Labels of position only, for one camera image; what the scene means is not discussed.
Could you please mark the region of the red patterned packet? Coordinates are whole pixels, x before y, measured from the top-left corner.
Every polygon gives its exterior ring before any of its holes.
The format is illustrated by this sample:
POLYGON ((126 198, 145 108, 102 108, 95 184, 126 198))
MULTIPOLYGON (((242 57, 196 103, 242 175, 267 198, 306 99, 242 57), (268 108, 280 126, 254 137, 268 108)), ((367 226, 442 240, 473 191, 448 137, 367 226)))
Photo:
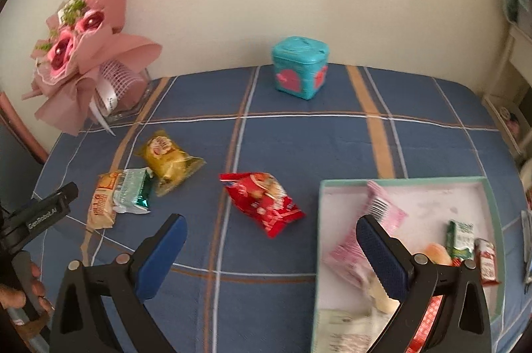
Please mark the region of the red patterned packet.
POLYGON ((421 320, 421 324, 419 325, 416 334, 406 350, 407 353, 421 352, 421 349, 424 347, 427 341, 432 326, 435 323, 442 300, 442 295, 433 296, 431 298, 427 310, 421 320))

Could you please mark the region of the jelly pudding cup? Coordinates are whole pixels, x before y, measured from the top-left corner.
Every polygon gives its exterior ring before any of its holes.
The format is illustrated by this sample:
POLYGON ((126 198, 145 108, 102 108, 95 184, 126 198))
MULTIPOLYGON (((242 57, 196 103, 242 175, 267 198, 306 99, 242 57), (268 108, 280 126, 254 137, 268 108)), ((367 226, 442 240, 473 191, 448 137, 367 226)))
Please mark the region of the jelly pudding cup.
POLYGON ((435 264, 452 266, 452 259, 446 248, 438 243, 429 243, 423 253, 435 264))

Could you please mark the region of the red white milk biscuit packet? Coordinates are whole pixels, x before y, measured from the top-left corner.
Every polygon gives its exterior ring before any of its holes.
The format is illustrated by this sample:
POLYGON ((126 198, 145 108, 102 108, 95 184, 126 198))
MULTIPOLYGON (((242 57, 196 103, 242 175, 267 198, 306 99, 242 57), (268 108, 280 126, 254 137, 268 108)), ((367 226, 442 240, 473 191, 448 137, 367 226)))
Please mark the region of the red white milk biscuit packet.
POLYGON ((480 281, 483 286, 499 284, 496 262, 496 250, 489 240, 477 238, 474 241, 475 261, 480 269, 480 281))

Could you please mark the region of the orange white bread packet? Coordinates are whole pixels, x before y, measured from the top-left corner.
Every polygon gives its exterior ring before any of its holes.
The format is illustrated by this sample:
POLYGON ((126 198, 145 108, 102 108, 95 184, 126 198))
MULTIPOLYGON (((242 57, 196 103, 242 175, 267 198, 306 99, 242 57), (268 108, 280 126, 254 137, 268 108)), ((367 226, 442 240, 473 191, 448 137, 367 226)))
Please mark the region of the orange white bread packet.
POLYGON ((88 265, 89 243, 95 231, 114 226, 116 212, 114 211, 113 194, 121 173, 121 170, 115 170, 98 177, 95 192, 87 211, 86 234, 80 246, 86 266, 88 265))

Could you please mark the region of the green biscuit packet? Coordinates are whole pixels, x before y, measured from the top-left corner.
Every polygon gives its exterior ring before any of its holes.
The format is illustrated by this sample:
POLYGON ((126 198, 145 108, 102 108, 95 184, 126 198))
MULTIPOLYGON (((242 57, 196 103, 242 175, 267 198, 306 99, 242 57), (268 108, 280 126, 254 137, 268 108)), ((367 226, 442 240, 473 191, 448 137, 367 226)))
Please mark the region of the green biscuit packet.
POLYGON ((474 225, 451 220, 446 228, 446 251, 453 262, 473 258, 474 225))

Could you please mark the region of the clear steamed bun packet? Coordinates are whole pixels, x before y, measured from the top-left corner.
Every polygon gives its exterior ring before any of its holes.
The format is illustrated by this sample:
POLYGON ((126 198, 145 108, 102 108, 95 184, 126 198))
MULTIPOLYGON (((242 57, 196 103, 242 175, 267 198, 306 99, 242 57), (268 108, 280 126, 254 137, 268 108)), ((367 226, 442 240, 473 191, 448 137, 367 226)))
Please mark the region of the clear steamed bun packet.
POLYGON ((368 295, 371 297, 374 307, 382 313, 392 315, 399 308, 399 301, 388 296, 377 277, 371 280, 368 295))

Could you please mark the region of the white cake packet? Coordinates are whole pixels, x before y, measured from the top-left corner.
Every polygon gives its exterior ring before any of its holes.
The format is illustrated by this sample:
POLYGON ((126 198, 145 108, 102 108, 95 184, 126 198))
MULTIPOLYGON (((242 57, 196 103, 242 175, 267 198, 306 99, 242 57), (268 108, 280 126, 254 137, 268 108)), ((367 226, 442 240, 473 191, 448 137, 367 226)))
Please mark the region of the white cake packet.
POLYGON ((390 320, 375 309, 369 315, 319 310, 312 352, 367 352, 390 320))

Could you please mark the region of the mint green wafer packet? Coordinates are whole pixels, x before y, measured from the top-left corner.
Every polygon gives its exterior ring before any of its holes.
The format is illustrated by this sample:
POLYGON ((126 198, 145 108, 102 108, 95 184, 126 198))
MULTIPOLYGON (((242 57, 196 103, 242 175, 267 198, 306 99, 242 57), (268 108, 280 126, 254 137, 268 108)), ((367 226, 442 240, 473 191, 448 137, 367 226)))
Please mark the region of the mint green wafer packet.
POLYGON ((154 174, 152 169, 124 169, 118 173, 112 201, 117 213, 147 214, 154 174))

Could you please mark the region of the pink snack packet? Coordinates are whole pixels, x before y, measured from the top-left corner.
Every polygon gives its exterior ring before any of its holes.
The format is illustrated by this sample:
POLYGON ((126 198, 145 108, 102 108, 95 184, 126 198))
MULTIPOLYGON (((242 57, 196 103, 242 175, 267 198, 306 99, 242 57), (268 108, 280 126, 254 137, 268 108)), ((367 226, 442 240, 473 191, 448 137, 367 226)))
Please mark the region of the pink snack packet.
POLYGON ((349 217, 349 230, 324 257, 324 262, 351 285, 367 290, 374 271, 364 253, 374 238, 364 216, 370 215, 390 236, 403 225, 407 213, 393 202, 388 192, 374 181, 366 185, 362 204, 356 205, 349 217))

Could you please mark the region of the yellow cake packet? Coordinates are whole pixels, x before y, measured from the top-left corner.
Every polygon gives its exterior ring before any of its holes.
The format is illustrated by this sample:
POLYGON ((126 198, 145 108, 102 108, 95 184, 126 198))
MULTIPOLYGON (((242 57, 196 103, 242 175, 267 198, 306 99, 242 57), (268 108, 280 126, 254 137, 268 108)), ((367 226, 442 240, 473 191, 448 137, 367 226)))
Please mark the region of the yellow cake packet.
POLYGON ((205 160, 188 154, 165 131, 154 132, 135 154, 157 177, 158 196, 170 193, 205 165, 205 160))

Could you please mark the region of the red crinkled snack bag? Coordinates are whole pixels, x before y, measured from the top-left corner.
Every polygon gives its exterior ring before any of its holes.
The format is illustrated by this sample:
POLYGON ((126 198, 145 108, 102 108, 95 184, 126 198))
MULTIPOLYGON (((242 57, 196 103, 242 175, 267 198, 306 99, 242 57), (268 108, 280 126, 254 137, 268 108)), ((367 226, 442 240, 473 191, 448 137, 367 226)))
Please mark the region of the red crinkled snack bag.
POLYGON ((219 180, 233 205, 253 218, 270 239, 306 216, 270 173, 225 173, 219 180))

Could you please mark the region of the pink flower bouquet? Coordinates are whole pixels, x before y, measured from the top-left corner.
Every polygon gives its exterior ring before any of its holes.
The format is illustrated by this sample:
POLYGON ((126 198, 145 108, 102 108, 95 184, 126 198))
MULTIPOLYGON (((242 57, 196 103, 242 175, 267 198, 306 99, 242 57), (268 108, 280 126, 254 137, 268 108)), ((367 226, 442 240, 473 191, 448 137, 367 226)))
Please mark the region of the pink flower bouquet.
POLYGON ((47 19, 49 35, 31 54, 31 91, 22 96, 45 97, 36 119, 71 135, 88 118, 107 126, 96 101, 103 67, 122 65, 141 77, 162 51, 160 44, 124 32, 125 11, 126 0, 65 0, 47 19))

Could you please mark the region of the white shelf furniture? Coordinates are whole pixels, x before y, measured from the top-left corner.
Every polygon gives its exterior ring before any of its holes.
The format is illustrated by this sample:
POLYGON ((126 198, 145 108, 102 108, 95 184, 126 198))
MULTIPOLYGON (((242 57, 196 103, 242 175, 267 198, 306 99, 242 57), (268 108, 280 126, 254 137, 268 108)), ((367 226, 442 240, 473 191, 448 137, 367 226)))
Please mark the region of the white shelf furniture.
POLYGON ((507 37, 482 103, 518 164, 531 157, 531 0, 503 0, 507 37))

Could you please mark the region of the blue plaid tablecloth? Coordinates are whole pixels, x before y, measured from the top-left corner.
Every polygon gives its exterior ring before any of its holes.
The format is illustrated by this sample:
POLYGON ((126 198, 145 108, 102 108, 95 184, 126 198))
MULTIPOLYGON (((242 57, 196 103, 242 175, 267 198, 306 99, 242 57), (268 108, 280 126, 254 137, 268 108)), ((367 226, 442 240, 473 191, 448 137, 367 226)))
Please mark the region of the blue plaid tablecloth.
POLYGON ((307 352, 317 262, 318 194, 325 179, 486 177, 495 195, 507 276, 493 346, 517 345, 531 315, 523 283, 520 214, 527 202, 509 149, 480 99, 466 86, 408 73, 330 65, 308 100, 281 93, 269 66, 165 79, 139 118, 112 133, 89 125, 55 143, 34 194, 67 182, 79 195, 70 215, 36 241, 50 298, 67 264, 82 259, 86 213, 98 177, 142 165, 135 152, 167 132, 205 165, 174 191, 153 197, 146 215, 126 214, 93 234, 88 261, 135 249, 173 212, 189 237, 161 291, 147 303, 180 352, 307 352), (305 217, 270 239, 232 203, 219 176, 273 175, 305 217))

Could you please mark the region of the teal toy chest box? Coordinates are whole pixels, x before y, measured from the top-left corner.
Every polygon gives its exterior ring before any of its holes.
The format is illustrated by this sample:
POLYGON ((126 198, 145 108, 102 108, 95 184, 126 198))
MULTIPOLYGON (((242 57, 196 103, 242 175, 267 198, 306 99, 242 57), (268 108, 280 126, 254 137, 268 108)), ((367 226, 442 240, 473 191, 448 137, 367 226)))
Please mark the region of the teal toy chest box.
POLYGON ((326 82, 329 47, 307 37, 290 36, 271 49, 276 88, 304 100, 326 82))

